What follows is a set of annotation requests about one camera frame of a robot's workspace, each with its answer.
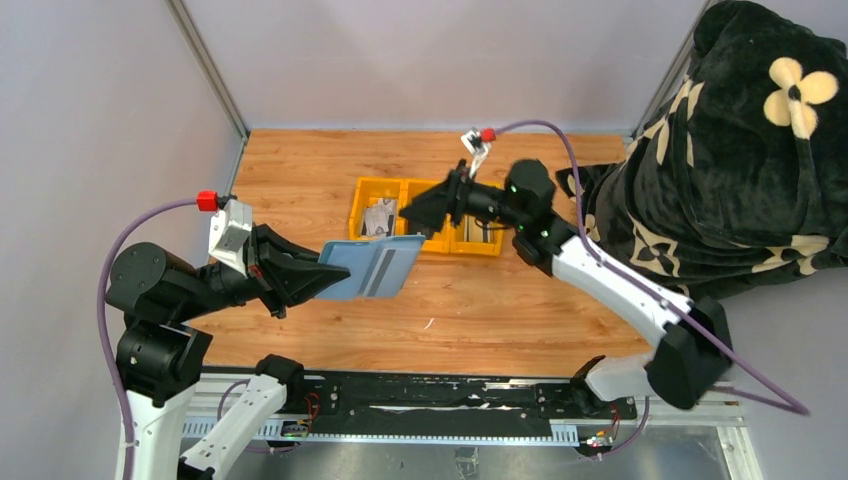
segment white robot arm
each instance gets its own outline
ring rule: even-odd
[[[581,238],[553,212],[555,191],[538,160],[515,162],[503,189],[475,182],[463,160],[443,183],[412,199],[400,216],[435,229],[446,216],[456,225],[466,215],[514,228],[513,247],[522,260],[595,297],[648,341],[654,349],[650,353],[598,357],[577,372],[573,382],[587,391],[584,410],[599,410],[621,397],[653,394],[677,408],[691,409],[731,362],[681,322],[680,312],[730,345],[723,308],[713,300],[695,303],[663,288]],[[633,281],[623,280],[613,269]]]
[[[263,362],[282,362],[279,357]],[[238,403],[192,448],[180,455],[183,426],[195,385],[156,407],[150,397],[129,391],[135,425],[133,480],[221,480],[227,477],[239,455],[270,415],[286,403],[284,381],[254,375]],[[119,452],[118,472],[124,452]]]

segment red connector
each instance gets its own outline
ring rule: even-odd
[[[480,139],[486,143],[491,143],[495,141],[495,129],[494,128],[484,128],[482,132],[480,132]]]
[[[201,212],[218,211],[218,194],[212,190],[204,190],[197,194],[197,208]]]

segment cable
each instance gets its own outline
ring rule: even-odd
[[[309,417],[306,431],[312,433],[312,400],[309,397],[304,397],[304,400],[306,400],[306,416]]]
[[[319,397],[318,394],[315,392],[309,392],[308,396],[313,397],[315,399],[315,413],[313,413],[309,417],[310,420],[315,420],[315,418],[318,416],[318,412],[321,411],[321,397]]]
[[[623,278],[624,280],[627,280],[628,282],[632,283],[634,286],[636,286],[637,288],[639,288],[640,290],[645,292],[648,296],[650,296],[651,298],[656,300],[658,303],[669,308],[672,312],[677,314],[681,319],[683,319],[687,324],[689,324],[689,326],[694,328],[698,333],[700,333],[707,340],[709,340],[710,343],[715,345],[716,348],[719,349],[719,351],[721,351],[723,354],[727,355],[727,357],[730,358],[735,364],[739,365],[739,367],[742,368],[742,370],[744,370],[749,375],[754,377],[764,387],[771,390],[772,393],[774,393],[775,395],[780,397],[784,402],[786,402],[786,404],[781,404],[781,403],[778,403],[774,400],[769,400],[769,399],[760,397],[758,395],[755,395],[753,393],[743,392],[743,391],[736,390],[736,389],[733,389],[733,388],[717,387],[714,390],[723,391],[723,392],[726,392],[726,393],[732,393],[732,394],[738,395],[740,397],[748,398],[750,400],[754,400],[754,401],[758,401],[758,402],[762,402],[766,405],[770,405],[770,406],[779,408],[781,410],[786,410],[786,411],[791,412],[791,413],[796,413],[798,415],[803,415],[803,416],[809,415],[810,410],[806,406],[804,406],[804,404],[802,404],[795,397],[793,397],[792,395],[787,393],[785,390],[780,388],[776,383],[769,380],[765,375],[760,373],[757,369],[755,369],[745,359],[743,359],[742,357],[737,355],[736,352],[731,350],[727,345],[724,344],[724,342],[719,340],[715,335],[712,334],[712,332],[710,332],[703,325],[698,323],[688,313],[684,312],[682,309],[677,307],[675,304],[673,304],[671,302],[666,302],[665,299],[662,297],[662,295],[660,295],[658,292],[649,288],[647,285],[643,284],[642,282],[636,280],[635,278],[633,278],[633,276],[631,276],[630,274],[628,274],[624,270],[618,268],[617,266],[615,266],[611,263],[607,263],[604,260],[604,257],[600,253],[598,253],[595,250],[594,247],[592,247],[592,244],[589,241],[589,237],[586,235],[586,229],[585,229],[585,226],[584,226],[584,223],[583,223],[583,203],[582,203],[582,198],[581,198],[583,196],[583,187],[580,184],[580,172],[579,172],[579,169],[578,169],[578,166],[577,166],[577,158],[574,155],[574,149],[571,147],[571,142],[568,141],[568,137],[566,137],[565,134],[562,133],[562,130],[560,130],[556,125],[554,125],[550,122],[547,122],[545,120],[523,120],[523,121],[520,121],[520,122],[511,123],[511,124],[509,124],[505,127],[496,129],[496,130],[494,130],[494,133],[495,133],[495,135],[499,135],[501,133],[505,133],[505,132],[508,132],[510,130],[515,130],[516,128],[527,126],[527,125],[540,125],[540,126],[548,127],[549,129],[553,130],[554,133],[557,134],[557,136],[560,138],[560,140],[562,140],[563,145],[565,145],[565,149],[568,151],[568,157],[571,160],[571,172],[572,172],[572,175],[574,175],[574,185],[575,185],[574,195],[575,195],[575,199],[576,199],[576,202],[577,202],[577,233],[579,234],[580,240],[583,242],[583,246],[586,248],[586,251],[589,252],[589,254],[595,259],[595,261],[597,261],[601,265],[605,266],[610,271],[612,271],[613,273],[615,273],[619,277]]]
[[[510,229],[511,229],[511,227],[488,227],[488,226],[486,226],[486,224],[485,224],[485,223],[481,222],[481,221],[480,221],[479,219],[477,219],[477,218],[475,218],[475,219],[474,219],[474,225],[477,225],[477,226],[478,226],[478,227],[480,227],[481,229],[483,229],[483,230],[488,230],[488,231],[490,231],[490,232],[495,232],[495,231],[497,231],[497,230],[510,230]]]
[[[614,403],[611,403],[610,407],[615,413],[612,417],[612,440],[615,442],[615,439],[618,437],[618,428],[621,427],[621,415],[618,413],[618,407]]]
[[[229,397],[230,394],[233,393],[233,390],[235,390],[236,388],[238,388],[242,385],[247,385],[248,383],[250,383],[250,379],[239,380],[238,382],[230,385],[229,387],[227,387],[226,390],[224,390],[224,394],[221,395],[221,401],[218,402],[218,412],[217,412],[218,421],[221,421],[221,418],[224,417],[224,402],[227,401],[227,397]],[[247,446],[247,447],[244,448],[244,451],[249,452],[249,453],[274,454],[274,453],[291,452],[295,448],[297,448],[297,445],[292,446],[292,447],[280,447],[280,448],[274,448],[274,447],[260,448],[260,447]]]
[[[650,400],[649,397],[645,397],[645,408],[642,411],[642,419],[639,421],[639,425],[636,426],[636,430],[634,430],[633,433],[631,433],[630,436],[627,437],[627,440],[623,441],[621,443],[621,445],[613,446],[612,450],[610,450],[607,453],[597,453],[597,454],[589,456],[589,457],[576,458],[574,460],[566,462],[565,464],[562,465],[562,467],[571,467],[571,466],[574,466],[574,465],[582,465],[586,462],[600,463],[608,457],[611,457],[613,455],[618,455],[619,452],[621,452],[622,450],[624,450],[627,447],[629,447],[630,445],[632,445],[633,442],[635,442],[636,439],[639,438],[639,436],[642,434],[642,432],[645,431],[645,426],[648,424],[648,415],[650,415],[650,413],[651,413],[651,400]]]
[[[112,352],[112,342],[109,340],[109,328],[106,325],[106,283],[109,281],[109,272],[112,270],[112,264],[115,263],[115,258],[118,256],[118,251],[127,240],[127,238],[144,222],[159,215],[179,207],[187,207],[195,204],[195,199],[177,200],[175,202],[166,203],[160,207],[156,207],[140,217],[132,221],[118,235],[109,253],[106,254],[106,260],[103,261],[103,268],[100,270],[100,280],[97,283],[97,330],[100,332],[100,347],[103,349],[103,356],[106,358],[106,366],[109,368],[109,376],[112,377],[112,385],[115,387],[115,394],[118,396],[118,404],[121,408],[121,419],[124,424],[124,443],[126,451],[124,452],[124,472],[122,478],[124,480],[132,479],[133,462],[135,461],[135,430],[133,428],[132,411],[130,410],[130,400],[124,390],[124,384],[121,381],[121,374],[118,372],[118,364],[115,361],[115,354]]]

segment black blanket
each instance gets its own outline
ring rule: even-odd
[[[573,196],[570,170],[557,179]],[[682,87],[626,161],[580,180],[591,238],[692,298],[845,266],[845,44],[754,3],[716,5]]]

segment blue folder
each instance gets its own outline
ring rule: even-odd
[[[346,267],[350,277],[331,285],[315,298],[352,300],[396,296],[415,265],[424,240],[423,235],[396,235],[371,242],[327,242],[318,263]]]

